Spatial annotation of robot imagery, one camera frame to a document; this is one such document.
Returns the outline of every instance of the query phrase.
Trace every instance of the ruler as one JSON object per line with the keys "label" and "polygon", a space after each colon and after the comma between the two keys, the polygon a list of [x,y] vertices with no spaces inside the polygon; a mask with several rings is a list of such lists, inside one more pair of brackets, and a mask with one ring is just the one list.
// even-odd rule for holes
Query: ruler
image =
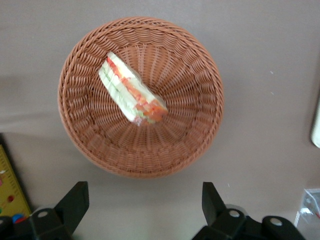
{"label": "ruler", "polygon": [[0,216],[29,217],[31,214],[3,145],[0,144]]}

